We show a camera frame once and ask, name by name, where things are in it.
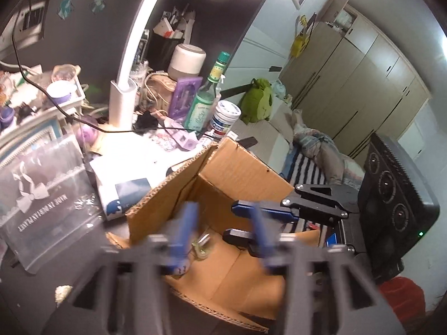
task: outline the white bow print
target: white bow print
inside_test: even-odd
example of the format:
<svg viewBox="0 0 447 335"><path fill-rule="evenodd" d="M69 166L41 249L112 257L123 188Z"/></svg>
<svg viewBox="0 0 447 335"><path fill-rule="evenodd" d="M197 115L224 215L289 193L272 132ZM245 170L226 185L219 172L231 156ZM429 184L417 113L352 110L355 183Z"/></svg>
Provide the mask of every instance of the white bow print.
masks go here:
<svg viewBox="0 0 447 335"><path fill-rule="evenodd" d="M34 185L33 180L26 174L25 163L23 161L20 163L19 170L23 178L30 183L30 192L29 193L24 192L22 178L17 174L13 174L14 180L19 181L19 191L23 196L22 198L17 199L17 206L23 213L25 213L30 208L31 203L34 199L43 199L48 197L49 194L48 190L46 190L46 187L43 183L40 183L37 186Z"/></svg>

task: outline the dial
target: dial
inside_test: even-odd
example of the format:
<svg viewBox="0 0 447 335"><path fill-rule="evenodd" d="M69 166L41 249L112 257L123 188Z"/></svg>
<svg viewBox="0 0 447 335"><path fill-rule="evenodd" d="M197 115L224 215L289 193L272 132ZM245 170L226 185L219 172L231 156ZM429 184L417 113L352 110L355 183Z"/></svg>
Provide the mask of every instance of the dial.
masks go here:
<svg viewBox="0 0 447 335"><path fill-rule="evenodd" d="M379 171L379 157L375 152L372 152L371 155L369 155L369 169L373 174L377 174Z"/></svg>
<svg viewBox="0 0 447 335"><path fill-rule="evenodd" d="M403 232L408 225L408 209L403 204L397 204L393 209L393 215L391 216L394 228L398 232Z"/></svg>
<svg viewBox="0 0 447 335"><path fill-rule="evenodd" d="M381 173L381 177L379 178L379 193L385 204L390 203L391 200L394 199L394 195L396 194L396 182L394 181L391 172L384 171Z"/></svg>

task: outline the cardboard box on top of wardrobe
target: cardboard box on top of wardrobe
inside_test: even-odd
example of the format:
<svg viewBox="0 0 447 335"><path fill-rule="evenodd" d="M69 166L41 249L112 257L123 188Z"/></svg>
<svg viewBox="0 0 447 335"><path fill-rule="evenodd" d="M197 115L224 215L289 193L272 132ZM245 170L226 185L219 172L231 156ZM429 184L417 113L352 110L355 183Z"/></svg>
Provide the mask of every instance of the cardboard box on top of wardrobe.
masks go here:
<svg viewBox="0 0 447 335"><path fill-rule="evenodd" d="M203 261L191 253L188 272L179 279L167 276L167 282L178 296L198 309L254 331L265 331L240 313L275 319L284 279L267 275L257 258L225 243L221 235L229 228L251 230L249 220L231 212L234 201L279 202L292 189L264 163L227 138L189 160L128 212L129 240L115 236L111 239L123 247L136 245L162 229L183 202L198 202L199 232L211 233L214 247ZM318 234L305 232L300 239L316 245Z"/></svg>

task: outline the black container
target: black container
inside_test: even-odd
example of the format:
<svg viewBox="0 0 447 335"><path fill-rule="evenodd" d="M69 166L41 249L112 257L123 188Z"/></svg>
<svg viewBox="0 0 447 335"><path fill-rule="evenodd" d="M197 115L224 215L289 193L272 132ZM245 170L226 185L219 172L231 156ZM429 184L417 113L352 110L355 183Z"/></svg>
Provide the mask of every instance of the black container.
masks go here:
<svg viewBox="0 0 447 335"><path fill-rule="evenodd" d="M168 71L175 47L185 39L167 39L151 31L145 58L154 70Z"/></svg>

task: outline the green glass bottle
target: green glass bottle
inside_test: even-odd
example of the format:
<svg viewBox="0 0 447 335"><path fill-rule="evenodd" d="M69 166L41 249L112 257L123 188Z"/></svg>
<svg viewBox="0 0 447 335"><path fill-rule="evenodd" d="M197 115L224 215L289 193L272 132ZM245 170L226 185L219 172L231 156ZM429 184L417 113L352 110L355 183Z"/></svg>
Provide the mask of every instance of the green glass bottle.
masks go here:
<svg viewBox="0 0 447 335"><path fill-rule="evenodd" d="M203 124L205 123L208 113L216 98L216 86L219 83L219 78L222 75L230 54L227 52L220 52L217 61L214 63L213 69L211 69L208 79L205 84L201 86L195 97L188 116L185 120L185 128L190 130L201 131Z"/></svg>

